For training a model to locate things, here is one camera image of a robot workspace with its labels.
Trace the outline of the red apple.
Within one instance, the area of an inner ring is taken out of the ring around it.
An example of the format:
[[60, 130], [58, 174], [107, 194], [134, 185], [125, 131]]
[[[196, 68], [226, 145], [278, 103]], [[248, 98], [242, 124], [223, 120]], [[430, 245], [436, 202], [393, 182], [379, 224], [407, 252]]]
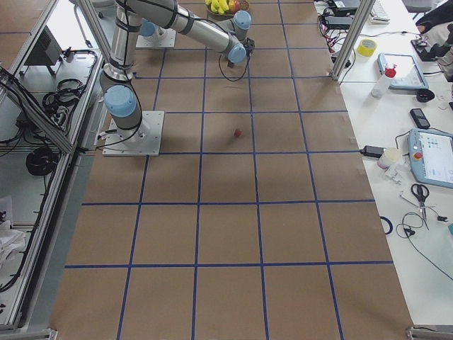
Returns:
[[229, 13], [236, 13], [241, 9], [241, 4], [240, 1], [238, 0], [229, 0], [228, 2], [229, 6]]

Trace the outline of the wicker fruit basket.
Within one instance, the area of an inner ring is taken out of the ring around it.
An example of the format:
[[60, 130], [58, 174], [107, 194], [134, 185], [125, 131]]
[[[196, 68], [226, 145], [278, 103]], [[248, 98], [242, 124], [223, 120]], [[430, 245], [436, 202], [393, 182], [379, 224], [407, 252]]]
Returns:
[[238, 11], [248, 11], [246, 0], [205, 0], [207, 11], [215, 16], [231, 17]]

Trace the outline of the yellow banana bunch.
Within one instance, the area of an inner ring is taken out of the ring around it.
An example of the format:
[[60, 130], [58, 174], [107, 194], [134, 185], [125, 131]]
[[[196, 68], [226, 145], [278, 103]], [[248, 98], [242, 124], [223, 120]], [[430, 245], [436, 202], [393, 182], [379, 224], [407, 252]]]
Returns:
[[225, 15], [229, 12], [227, 0], [205, 0], [205, 5], [212, 13]]

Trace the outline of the yellow tape roll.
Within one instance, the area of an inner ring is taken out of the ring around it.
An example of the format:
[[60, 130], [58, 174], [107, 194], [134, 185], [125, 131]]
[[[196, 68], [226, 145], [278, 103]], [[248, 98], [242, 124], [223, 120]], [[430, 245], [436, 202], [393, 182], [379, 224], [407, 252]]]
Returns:
[[363, 57], [371, 57], [377, 48], [377, 43], [372, 39], [362, 39], [357, 46], [357, 53]]

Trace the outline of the white bottle red cap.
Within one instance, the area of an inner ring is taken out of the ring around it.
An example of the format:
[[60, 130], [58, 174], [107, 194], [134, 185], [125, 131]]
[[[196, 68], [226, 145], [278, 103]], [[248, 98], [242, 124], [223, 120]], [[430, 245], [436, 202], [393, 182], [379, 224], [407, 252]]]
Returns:
[[389, 89], [394, 77], [396, 76], [396, 65], [390, 64], [386, 65], [382, 71], [382, 75], [379, 80], [374, 85], [370, 94], [373, 98], [381, 99], [382, 96]]

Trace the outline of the black power adapter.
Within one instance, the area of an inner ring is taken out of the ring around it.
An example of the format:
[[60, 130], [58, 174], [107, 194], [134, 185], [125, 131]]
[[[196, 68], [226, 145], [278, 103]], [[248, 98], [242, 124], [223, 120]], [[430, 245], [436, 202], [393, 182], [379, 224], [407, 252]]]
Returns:
[[380, 158], [384, 153], [383, 147], [376, 147], [371, 145], [365, 145], [361, 150], [360, 154], [364, 157], [371, 157], [371, 158]]

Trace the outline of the upper blue teach pendant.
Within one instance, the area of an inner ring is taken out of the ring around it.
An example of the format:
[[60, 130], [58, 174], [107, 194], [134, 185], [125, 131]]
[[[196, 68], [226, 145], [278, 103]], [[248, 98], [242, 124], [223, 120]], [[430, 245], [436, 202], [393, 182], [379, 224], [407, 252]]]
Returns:
[[409, 91], [429, 88], [428, 81], [413, 55], [379, 53], [377, 64], [381, 74], [386, 68], [395, 68], [396, 75], [389, 86], [390, 89]]

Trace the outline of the blue teach pendant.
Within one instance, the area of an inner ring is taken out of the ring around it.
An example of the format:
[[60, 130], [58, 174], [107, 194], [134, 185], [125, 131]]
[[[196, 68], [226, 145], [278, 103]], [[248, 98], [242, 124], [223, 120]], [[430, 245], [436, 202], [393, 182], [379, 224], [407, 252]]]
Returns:
[[452, 188], [452, 135], [414, 128], [407, 138], [411, 172], [419, 183]]
[[429, 88], [428, 81], [413, 55], [379, 53], [377, 64], [381, 74], [386, 68], [395, 68], [396, 75], [389, 86], [390, 89], [409, 91]]

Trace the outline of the white paper cup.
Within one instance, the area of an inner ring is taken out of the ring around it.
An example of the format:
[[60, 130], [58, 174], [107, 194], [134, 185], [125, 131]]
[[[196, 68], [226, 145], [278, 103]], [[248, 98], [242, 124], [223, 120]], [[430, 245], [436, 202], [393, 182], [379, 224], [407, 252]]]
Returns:
[[378, 158], [377, 166], [380, 169], [388, 169], [390, 166], [399, 163], [402, 159], [402, 152], [394, 147], [386, 148]]

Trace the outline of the black round object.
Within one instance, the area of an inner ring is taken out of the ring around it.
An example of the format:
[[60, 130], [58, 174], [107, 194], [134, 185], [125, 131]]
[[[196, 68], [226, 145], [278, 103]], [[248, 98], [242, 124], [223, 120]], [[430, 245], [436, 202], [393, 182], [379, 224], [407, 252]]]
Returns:
[[435, 94], [429, 89], [418, 89], [416, 100], [419, 103], [427, 103], [435, 98]]

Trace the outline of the grey control box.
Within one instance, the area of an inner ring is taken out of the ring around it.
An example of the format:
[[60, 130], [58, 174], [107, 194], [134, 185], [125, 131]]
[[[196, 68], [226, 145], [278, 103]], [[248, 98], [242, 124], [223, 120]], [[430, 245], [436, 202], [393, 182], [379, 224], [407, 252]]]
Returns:
[[30, 67], [46, 67], [51, 75], [55, 75], [61, 62], [62, 49], [46, 25], [28, 55], [20, 74], [25, 74]]

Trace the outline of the lower blue teach pendant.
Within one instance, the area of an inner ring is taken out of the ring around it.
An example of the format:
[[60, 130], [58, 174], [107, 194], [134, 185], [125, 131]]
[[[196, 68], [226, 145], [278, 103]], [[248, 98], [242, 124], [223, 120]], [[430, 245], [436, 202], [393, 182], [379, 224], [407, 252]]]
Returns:
[[414, 128], [407, 138], [411, 172], [419, 183], [452, 188], [452, 135]]

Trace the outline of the blue tape roll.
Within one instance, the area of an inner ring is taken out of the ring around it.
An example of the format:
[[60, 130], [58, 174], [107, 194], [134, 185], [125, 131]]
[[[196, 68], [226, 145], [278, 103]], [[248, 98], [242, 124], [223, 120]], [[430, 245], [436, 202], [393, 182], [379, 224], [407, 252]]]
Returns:
[[386, 225], [386, 227], [384, 228], [384, 234], [390, 235], [394, 230], [394, 225], [393, 225], [392, 221], [385, 216], [380, 216], [379, 218]]

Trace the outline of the aluminium frame post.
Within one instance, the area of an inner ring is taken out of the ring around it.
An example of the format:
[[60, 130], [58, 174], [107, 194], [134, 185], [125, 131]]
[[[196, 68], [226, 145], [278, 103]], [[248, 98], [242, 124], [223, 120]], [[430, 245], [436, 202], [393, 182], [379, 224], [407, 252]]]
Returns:
[[362, 31], [365, 22], [367, 21], [367, 17], [370, 14], [372, 7], [374, 5], [374, 0], [364, 0], [360, 2], [358, 6], [355, 17], [353, 18], [352, 24], [346, 35], [344, 43], [338, 53], [336, 58], [336, 62], [333, 65], [333, 69], [331, 72], [331, 77], [333, 80], [337, 81], [340, 78], [341, 73], [345, 68], [345, 64], [350, 56], [350, 53], [353, 50], [355, 42], [359, 37], [360, 32]]

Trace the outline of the aluminium side frame rail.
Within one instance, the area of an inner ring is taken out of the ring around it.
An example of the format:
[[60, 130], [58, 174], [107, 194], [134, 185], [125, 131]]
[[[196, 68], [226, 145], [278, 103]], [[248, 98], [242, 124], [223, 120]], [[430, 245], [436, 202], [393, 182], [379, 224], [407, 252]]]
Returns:
[[[1, 87], [1, 210], [11, 227], [25, 233], [25, 246], [1, 267], [1, 330], [16, 329], [23, 303], [45, 240], [67, 169], [75, 153], [88, 109], [99, 90], [103, 58], [99, 51], [79, 50], [64, 59], [55, 75], [41, 67], [18, 75], [22, 88], [11, 82]], [[80, 97], [59, 118], [42, 108], [45, 94], [56, 92], [65, 79], [78, 79]], [[48, 146], [58, 157], [48, 175], [32, 175], [26, 157]]]

